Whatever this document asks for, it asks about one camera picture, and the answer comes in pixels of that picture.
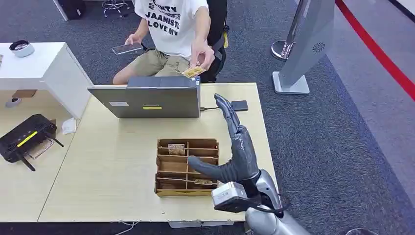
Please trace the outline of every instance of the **gray carpet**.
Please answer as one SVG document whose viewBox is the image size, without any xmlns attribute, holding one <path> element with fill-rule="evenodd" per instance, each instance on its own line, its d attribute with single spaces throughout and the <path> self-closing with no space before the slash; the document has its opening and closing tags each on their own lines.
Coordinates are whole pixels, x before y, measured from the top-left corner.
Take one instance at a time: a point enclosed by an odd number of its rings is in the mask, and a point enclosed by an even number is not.
<svg viewBox="0 0 415 235">
<path fill-rule="evenodd" d="M 134 58 L 109 50 L 136 29 L 134 14 L 104 18 L 99 4 L 89 3 L 84 19 L 63 22 L 52 3 L 16 2 L 0 0 L 0 42 L 65 41 L 95 84 L 109 83 Z M 306 74 L 310 95 L 274 94 L 271 72 L 283 64 L 269 47 L 286 35 L 294 10 L 293 0 L 230 0 L 230 47 L 218 82 L 258 84 L 279 186 L 292 201 L 290 211 L 311 234 L 342 235 L 356 227 L 380 235 L 412 234 L 414 207 L 327 57 Z M 122 227 L 0 224 L 0 234 L 107 235 Z M 242 233 L 241 224 L 172 230 L 148 223 L 129 234 Z"/>
</svg>

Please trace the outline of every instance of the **stanchion post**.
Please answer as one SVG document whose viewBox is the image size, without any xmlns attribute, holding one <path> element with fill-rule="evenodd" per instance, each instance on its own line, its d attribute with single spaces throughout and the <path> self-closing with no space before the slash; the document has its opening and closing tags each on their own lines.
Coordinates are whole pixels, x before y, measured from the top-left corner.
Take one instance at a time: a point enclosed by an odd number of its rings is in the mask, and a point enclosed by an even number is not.
<svg viewBox="0 0 415 235">
<path fill-rule="evenodd" d="M 291 23 L 290 31 L 288 32 L 287 40 L 276 41 L 272 44 L 271 53 L 275 58 L 282 61 L 286 61 L 288 59 L 291 49 L 295 44 L 294 39 L 296 37 L 297 28 L 306 6 L 307 0 L 299 1 L 296 14 L 294 15 L 293 22 Z"/>
</svg>

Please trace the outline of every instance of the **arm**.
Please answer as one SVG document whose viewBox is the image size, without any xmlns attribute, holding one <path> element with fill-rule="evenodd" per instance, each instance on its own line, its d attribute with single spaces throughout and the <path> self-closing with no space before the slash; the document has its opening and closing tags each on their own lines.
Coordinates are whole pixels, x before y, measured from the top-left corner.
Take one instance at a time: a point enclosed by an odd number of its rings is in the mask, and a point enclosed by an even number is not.
<svg viewBox="0 0 415 235">
<path fill-rule="evenodd" d="M 127 40 L 125 41 L 125 44 L 141 43 L 142 39 L 147 35 L 147 33 L 148 33 L 148 23 L 146 19 L 142 18 L 137 31 L 131 34 L 127 38 Z"/>
<path fill-rule="evenodd" d="M 208 70 L 215 59 L 212 48 L 208 46 L 208 34 L 210 31 L 210 16 L 209 10 L 205 6 L 201 6 L 195 13 L 195 39 L 192 43 L 192 56 L 190 60 L 190 67 L 197 66 Z"/>
<path fill-rule="evenodd" d="M 204 42 L 208 38 L 210 30 L 209 10 L 205 7 L 199 7 L 195 14 L 196 20 L 196 41 Z"/>
</svg>

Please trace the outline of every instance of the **white t-shirt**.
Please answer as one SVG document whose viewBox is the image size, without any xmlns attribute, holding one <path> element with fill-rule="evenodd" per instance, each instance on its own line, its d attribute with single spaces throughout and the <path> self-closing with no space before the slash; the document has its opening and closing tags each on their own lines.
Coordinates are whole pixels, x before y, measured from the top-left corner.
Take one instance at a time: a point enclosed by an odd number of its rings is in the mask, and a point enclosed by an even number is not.
<svg viewBox="0 0 415 235">
<path fill-rule="evenodd" d="M 195 14 L 206 0 L 136 0 L 135 12 L 147 20 L 157 50 L 190 60 Z"/>
</svg>

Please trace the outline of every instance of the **gray laptop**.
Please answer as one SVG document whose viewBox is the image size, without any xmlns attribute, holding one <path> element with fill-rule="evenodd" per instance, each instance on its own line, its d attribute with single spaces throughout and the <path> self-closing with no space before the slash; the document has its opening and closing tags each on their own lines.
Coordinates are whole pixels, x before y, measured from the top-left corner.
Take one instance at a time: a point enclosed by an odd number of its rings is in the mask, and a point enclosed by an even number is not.
<svg viewBox="0 0 415 235">
<path fill-rule="evenodd" d="M 132 77 L 125 86 L 88 90 L 118 118 L 198 118 L 200 78 Z"/>
</svg>

